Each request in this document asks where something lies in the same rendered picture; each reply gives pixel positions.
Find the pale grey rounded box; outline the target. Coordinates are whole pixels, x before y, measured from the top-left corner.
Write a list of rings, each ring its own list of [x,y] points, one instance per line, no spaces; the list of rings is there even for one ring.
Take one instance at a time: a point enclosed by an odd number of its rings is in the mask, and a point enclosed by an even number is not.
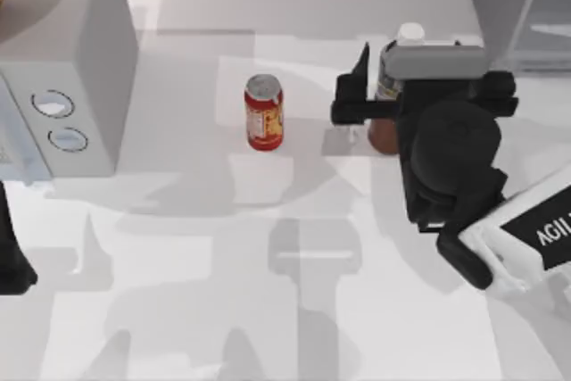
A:
[[[393,46],[382,54],[385,72],[398,80],[476,79],[489,69],[481,46]]]

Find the white-capped brown bottle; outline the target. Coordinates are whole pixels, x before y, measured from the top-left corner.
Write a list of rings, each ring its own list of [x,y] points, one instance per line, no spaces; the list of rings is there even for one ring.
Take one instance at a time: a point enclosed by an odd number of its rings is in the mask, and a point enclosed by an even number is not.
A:
[[[425,30],[417,22],[404,22],[396,37],[387,44],[379,56],[379,70],[375,100],[394,101],[402,90],[402,83],[386,72],[385,55],[395,46],[419,46],[425,40]],[[368,141],[374,149],[383,155],[396,155],[399,152],[396,125],[392,118],[374,119],[368,129]]]

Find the red and white can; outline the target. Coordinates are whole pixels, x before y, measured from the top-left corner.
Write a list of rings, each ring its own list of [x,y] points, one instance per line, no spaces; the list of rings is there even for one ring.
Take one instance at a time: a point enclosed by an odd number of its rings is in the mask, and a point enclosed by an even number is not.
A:
[[[284,93],[276,76],[260,73],[250,77],[244,87],[246,135],[257,151],[273,151],[284,140]]]

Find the pale microwave oven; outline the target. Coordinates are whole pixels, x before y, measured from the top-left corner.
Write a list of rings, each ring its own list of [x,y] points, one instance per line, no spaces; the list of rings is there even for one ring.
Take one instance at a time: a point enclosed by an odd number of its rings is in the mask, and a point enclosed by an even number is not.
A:
[[[4,0],[0,5],[0,180],[109,177],[121,142],[137,68],[128,0]],[[75,112],[37,112],[31,95],[55,89]],[[71,127],[87,148],[66,153],[47,134]]]

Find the small round microwave knob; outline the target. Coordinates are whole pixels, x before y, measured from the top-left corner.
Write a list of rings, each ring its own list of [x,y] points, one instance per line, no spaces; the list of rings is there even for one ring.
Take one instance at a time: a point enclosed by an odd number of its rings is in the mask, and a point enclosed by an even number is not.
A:
[[[71,127],[51,130],[47,138],[53,147],[66,153],[79,153],[88,146],[87,136],[82,131]]]

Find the large round microwave knob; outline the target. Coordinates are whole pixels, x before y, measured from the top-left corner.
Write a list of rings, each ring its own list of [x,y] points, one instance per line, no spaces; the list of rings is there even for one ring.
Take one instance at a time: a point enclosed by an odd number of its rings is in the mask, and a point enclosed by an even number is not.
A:
[[[52,119],[63,119],[75,112],[72,99],[55,89],[32,94],[30,101],[37,112]]]

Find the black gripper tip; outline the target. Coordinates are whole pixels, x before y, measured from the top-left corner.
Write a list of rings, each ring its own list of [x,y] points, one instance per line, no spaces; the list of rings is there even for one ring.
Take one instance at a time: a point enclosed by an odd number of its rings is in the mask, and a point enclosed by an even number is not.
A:
[[[0,181],[0,296],[25,294],[37,281],[37,272],[14,233],[4,183]]]

